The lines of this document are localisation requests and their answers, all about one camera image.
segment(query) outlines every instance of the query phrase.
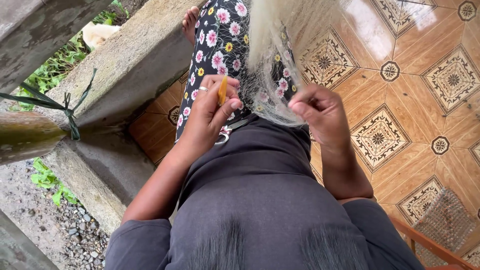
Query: dark shirt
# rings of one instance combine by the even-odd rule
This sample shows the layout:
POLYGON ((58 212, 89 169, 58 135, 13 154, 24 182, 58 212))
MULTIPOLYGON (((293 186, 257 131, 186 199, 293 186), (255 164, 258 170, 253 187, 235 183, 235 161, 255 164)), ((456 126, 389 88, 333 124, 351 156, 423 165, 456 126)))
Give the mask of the dark shirt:
POLYGON ((197 245, 230 216, 244 231, 245 269, 305 269, 302 236, 318 226, 353 237, 369 269, 423 269, 377 203, 340 205, 309 160, 307 128, 252 117, 192 165, 173 226, 128 221, 112 234, 106 269, 187 269, 197 245))

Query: floral pants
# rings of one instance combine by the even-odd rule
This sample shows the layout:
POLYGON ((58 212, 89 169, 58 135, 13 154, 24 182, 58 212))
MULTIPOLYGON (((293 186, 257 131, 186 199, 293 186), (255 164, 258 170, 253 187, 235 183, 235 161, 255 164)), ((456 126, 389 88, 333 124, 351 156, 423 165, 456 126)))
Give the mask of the floral pants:
MULTIPOLYGON (((242 0, 209 0, 200 10, 195 25, 195 46, 190 64, 189 77, 180 115, 177 122, 177 137, 183 132, 191 107, 198 93, 203 76, 223 74, 242 81, 248 80, 246 57, 249 46, 249 12, 242 0)), ((286 31, 281 33, 288 42, 286 31)), ((278 82, 276 95, 287 102, 296 91, 290 79, 289 70, 284 68, 280 54, 275 55, 272 77, 278 82)), ((267 102, 266 93, 260 94, 260 101, 267 102)), ((237 122, 251 112, 247 108, 239 108, 228 118, 226 125, 237 122)))

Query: yellow flower print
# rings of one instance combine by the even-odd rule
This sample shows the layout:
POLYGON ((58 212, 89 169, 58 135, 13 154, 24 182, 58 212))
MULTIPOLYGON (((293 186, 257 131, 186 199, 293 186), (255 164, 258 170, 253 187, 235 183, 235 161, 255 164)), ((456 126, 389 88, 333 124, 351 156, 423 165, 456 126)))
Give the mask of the yellow flower print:
POLYGON ((231 42, 228 42, 227 45, 225 46, 225 50, 227 52, 231 52, 233 50, 233 44, 231 42))

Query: bare foot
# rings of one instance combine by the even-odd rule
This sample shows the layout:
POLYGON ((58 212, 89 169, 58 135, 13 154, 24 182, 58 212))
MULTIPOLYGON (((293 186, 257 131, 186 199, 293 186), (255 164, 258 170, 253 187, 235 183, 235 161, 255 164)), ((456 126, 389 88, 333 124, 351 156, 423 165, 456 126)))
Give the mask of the bare foot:
POLYGON ((195 24, 197 23, 199 14, 200 10, 196 6, 193 6, 187 10, 182 22, 183 27, 181 30, 192 45, 195 45, 195 24))

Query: green plastic tie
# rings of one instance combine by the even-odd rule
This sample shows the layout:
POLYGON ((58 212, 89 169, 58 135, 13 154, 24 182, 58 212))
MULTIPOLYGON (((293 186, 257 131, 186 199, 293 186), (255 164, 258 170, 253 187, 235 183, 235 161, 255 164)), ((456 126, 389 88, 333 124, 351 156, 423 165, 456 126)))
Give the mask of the green plastic tie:
POLYGON ((79 141, 80 133, 78 132, 77 124, 75 124, 75 121, 73 120, 74 118, 76 118, 73 114, 75 113, 75 110, 78 108, 78 106, 80 106, 80 104, 85 100, 85 98, 88 95, 88 92, 92 88, 92 83, 93 83, 93 78, 95 77, 95 73, 96 73, 96 68, 93 69, 92 79, 90 79, 90 83, 88 84, 87 89, 85 89, 82 96, 80 97, 80 100, 78 100, 77 105, 75 105, 73 109, 68 108, 68 105, 70 104, 70 93, 68 94, 65 93, 65 96, 63 99, 63 103, 65 103, 65 106, 63 106, 57 103, 56 101, 54 101, 53 99, 47 97, 45 94, 42 94, 42 92, 40 92, 38 89, 26 83, 21 83, 20 86, 25 88, 28 92, 32 93, 37 98, 17 97, 9 94, 4 94, 4 93, 0 93, 0 97, 10 99, 10 100, 16 100, 23 103, 33 104, 33 105, 40 106, 47 109, 62 110, 67 116, 68 121, 70 123, 72 140, 79 141))

